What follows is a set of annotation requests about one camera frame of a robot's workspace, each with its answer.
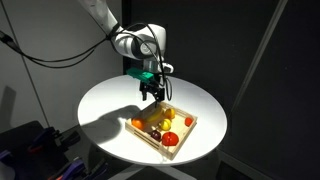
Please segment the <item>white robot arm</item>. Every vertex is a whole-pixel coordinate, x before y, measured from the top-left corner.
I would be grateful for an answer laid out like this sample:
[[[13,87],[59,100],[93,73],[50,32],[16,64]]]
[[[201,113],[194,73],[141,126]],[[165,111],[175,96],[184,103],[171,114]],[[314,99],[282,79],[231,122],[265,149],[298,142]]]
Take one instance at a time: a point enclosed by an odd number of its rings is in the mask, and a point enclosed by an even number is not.
[[[126,74],[140,81],[142,99],[153,95],[156,102],[172,98],[172,85],[166,77],[174,67],[164,61],[166,30],[156,24],[136,23],[123,28],[109,9],[106,0],[78,0],[106,33],[117,53],[142,62],[141,68],[129,68]]]

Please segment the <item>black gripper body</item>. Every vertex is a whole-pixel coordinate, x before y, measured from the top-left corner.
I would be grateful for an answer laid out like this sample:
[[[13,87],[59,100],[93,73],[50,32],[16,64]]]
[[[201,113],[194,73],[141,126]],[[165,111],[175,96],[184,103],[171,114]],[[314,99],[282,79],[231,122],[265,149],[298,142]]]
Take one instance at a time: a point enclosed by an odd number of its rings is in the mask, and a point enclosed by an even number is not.
[[[144,82],[140,82],[140,87],[139,90],[142,92],[146,92],[147,94],[150,93],[153,95],[156,92],[162,91],[164,93],[164,99],[165,99],[165,89],[161,88],[157,83],[154,82],[150,82],[150,83],[144,83]]]

